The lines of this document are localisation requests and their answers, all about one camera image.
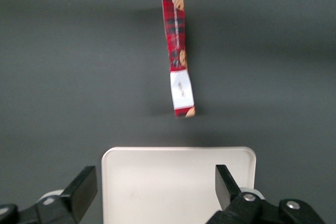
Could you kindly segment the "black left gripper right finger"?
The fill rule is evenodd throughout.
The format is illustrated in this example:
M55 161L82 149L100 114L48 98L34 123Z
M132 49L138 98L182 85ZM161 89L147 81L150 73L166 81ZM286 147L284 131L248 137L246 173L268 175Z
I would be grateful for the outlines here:
M278 206L254 192L242 191L226 165L216 165L215 191L221 210L208 223L325 223L299 199L283 199Z

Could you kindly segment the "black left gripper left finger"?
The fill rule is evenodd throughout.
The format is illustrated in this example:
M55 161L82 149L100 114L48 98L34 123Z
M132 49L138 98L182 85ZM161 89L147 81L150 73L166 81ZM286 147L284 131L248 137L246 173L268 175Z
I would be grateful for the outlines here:
M86 166L60 193L43 197L20 211L1 205L1 223L80 223L98 191L95 166Z

